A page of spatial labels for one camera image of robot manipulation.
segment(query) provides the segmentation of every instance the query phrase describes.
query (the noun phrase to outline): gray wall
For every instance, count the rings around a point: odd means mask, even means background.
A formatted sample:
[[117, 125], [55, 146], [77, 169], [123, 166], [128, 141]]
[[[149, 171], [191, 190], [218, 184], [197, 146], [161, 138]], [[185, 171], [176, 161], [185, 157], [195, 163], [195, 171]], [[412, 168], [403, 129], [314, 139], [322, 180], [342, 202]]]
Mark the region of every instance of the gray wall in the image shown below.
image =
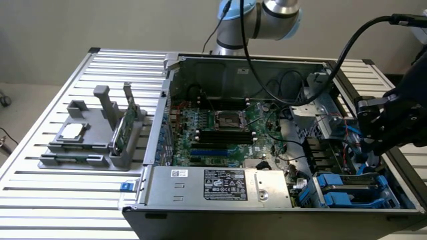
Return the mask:
[[[300, 2], [304, 18], [295, 37], [251, 41], [251, 54], [336, 58], [367, 20], [427, 8], [424, 0]], [[0, 0], [0, 82], [61, 85], [89, 47], [197, 52], [216, 24], [218, 3]], [[399, 73], [419, 49], [408, 28], [382, 23], [360, 37], [348, 57], [372, 59], [384, 72]]]

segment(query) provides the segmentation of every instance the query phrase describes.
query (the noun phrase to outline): floor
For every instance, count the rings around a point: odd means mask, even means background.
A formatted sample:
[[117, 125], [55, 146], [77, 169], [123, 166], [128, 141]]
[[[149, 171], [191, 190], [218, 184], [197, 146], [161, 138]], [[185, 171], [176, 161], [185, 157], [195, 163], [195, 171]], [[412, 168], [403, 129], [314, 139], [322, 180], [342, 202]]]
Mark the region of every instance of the floor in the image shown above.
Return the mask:
[[[17, 142], [24, 138], [29, 128], [57, 94], [61, 86], [0, 83], [0, 89], [11, 97], [12, 104], [0, 106], [0, 127]], [[15, 149], [16, 144], [7, 139], [7, 145]], [[0, 167], [8, 158], [0, 154]]]

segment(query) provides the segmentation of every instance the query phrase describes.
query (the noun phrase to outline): power supply label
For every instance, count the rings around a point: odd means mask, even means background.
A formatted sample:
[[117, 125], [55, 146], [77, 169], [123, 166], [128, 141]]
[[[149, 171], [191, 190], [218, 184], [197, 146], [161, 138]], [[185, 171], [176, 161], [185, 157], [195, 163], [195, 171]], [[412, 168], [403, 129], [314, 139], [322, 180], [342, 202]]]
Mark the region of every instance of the power supply label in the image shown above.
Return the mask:
[[214, 201], [247, 201], [244, 170], [204, 170], [203, 197]]

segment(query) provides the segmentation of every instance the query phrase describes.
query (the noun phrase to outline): aluminum workbench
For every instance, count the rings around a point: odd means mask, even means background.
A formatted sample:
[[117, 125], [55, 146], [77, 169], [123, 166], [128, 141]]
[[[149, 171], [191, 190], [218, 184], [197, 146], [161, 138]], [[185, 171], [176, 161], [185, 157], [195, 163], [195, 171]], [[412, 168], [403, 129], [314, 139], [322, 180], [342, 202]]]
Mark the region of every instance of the aluminum workbench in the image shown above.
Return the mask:
[[[0, 168], [0, 239], [137, 239], [117, 210], [119, 188], [120, 183], [140, 177], [149, 121], [164, 80], [165, 54], [100, 49], [85, 55]], [[392, 88], [371, 62], [347, 60], [342, 71], [360, 95], [380, 97]], [[68, 117], [67, 104], [71, 100], [84, 100], [89, 108], [100, 108], [93, 88], [108, 85], [111, 100], [125, 109], [124, 82], [132, 83], [135, 102], [148, 112], [131, 170], [40, 169], [37, 157], [45, 152], [47, 144]], [[427, 182], [427, 148], [407, 145], [400, 151]], [[132, 198], [135, 193], [127, 193], [124, 200]], [[427, 239], [427, 228], [418, 232], [398, 232], [383, 238], [394, 239]]]

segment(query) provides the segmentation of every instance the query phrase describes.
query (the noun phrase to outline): metal table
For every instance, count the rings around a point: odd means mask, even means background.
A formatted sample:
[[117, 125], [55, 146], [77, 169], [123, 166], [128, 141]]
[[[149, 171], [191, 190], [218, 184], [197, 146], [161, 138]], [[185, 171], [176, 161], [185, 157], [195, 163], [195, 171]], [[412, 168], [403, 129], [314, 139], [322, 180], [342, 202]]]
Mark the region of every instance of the metal table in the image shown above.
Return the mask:
[[[124, 82], [131, 82], [135, 102], [147, 110], [151, 120], [164, 80], [165, 54], [100, 49], [85, 55], [0, 168], [0, 239], [137, 239], [117, 210], [117, 200], [120, 183], [140, 176], [149, 121], [143, 127], [127, 172], [39, 169], [37, 157], [68, 117], [71, 100], [84, 100], [89, 108], [101, 107], [92, 94], [96, 85], [109, 86], [111, 100], [125, 108], [121, 88]], [[392, 88], [370, 61], [347, 60], [342, 71], [360, 95], [380, 97]], [[427, 148], [407, 145], [400, 150], [427, 182]], [[135, 193], [127, 193], [124, 200], [132, 197]], [[426, 238], [427, 228], [423, 228], [418, 232], [398, 232], [383, 239]]]

